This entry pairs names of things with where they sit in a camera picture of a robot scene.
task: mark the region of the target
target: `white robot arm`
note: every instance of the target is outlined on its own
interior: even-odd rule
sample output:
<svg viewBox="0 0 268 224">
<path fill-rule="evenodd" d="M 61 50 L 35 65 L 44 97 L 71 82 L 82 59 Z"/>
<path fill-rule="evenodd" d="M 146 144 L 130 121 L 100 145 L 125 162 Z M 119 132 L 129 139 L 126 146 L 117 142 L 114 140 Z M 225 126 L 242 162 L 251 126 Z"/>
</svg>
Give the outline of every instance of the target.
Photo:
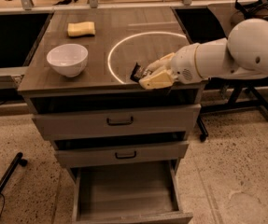
<svg viewBox="0 0 268 224">
<path fill-rule="evenodd" d="M 268 77 L 268 21 L 242 21 L 233 28 L 228 39 L 183 47 L 147 69 L 151 72 L 139 80 L 145 89 L 170 87 L 175 81 L 197 83 L 209 77 Z"/>
</svg>

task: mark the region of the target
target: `sponge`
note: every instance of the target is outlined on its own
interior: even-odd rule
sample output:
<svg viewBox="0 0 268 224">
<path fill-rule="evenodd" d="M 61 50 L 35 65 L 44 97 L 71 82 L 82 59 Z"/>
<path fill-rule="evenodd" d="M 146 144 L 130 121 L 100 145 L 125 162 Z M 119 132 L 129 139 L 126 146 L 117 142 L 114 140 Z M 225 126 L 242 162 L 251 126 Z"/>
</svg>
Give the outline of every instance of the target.
<svg viewBox="0 0 268 224">
<path fill-rule="evenodd" d="M 93 21 L 79 23 L 68 23 L 67 29 L 69 36 L 95 35 L 95 25 Z"/>
</svg>

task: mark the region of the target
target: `bowl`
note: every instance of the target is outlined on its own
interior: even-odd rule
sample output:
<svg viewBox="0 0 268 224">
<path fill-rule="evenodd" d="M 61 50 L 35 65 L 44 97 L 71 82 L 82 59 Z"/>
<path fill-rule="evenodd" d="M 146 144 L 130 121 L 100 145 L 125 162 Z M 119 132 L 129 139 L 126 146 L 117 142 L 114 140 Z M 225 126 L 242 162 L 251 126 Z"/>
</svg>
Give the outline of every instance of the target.
<svg viewBox="0 0 268 224">
<path fill-rule="evenodd" d="M 87 65 L 88 51 L 79 44 L 64 44 L 52 49 L 47 55 L 52 69 L 66 77 L 76 77 Z"/>
</svg>

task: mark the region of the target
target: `drawer handle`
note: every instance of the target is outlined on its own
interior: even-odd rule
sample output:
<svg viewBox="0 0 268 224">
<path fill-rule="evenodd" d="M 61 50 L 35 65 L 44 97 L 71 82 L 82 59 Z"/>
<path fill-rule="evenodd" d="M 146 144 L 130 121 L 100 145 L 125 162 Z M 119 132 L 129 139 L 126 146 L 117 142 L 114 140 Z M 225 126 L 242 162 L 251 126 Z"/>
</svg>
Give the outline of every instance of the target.
<svg viewBox="0 0 268 224">
<path fill-rule="evenodd" d="M 126 121 L 123 121 L 123 122 L 114 122 L 112 119 L 110 118 L 107 118 L 106 119 L 106 123 L 107 125 L 109 126 L 119 126 L 119 125 L 130 125 L 134 122 L 134 117 L 131 116 L 130 120 L 126 120 Z"/>
<path fill-rule="evenodd" d="M 118 154 L 118 153 L 115 153 L 115 158 L 117 160 L 133 159 L 135 157 L 136 157 L 136 151 L 133 154 Z"/>
</svg>

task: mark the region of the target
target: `drawer front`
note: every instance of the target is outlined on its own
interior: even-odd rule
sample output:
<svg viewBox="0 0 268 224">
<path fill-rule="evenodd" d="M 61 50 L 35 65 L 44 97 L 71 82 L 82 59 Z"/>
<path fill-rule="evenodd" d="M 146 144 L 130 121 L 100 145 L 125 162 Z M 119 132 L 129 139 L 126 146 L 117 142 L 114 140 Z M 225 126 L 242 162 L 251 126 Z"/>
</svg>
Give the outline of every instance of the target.
<svg viewBox="0 0 268 224">
<path fill-rule="evenodd" d="M 185 156 L 187 141 L 146 144 L 127 147 L 106 147 L 56 151 L 63 168 L 76 168 L 144 161 L 177 160 Z"/>
<path fill-rule="evenodd" d="M 74 224 L 188 224 L 168 161 L 99 166 L 78 172 Z"/>
<path fill-rule="evenodd" d="M 200 105 L 181 105 L 35 115 L 33 121 L 45 140 L 189 132 L 200 108 Z"/>
</svg>

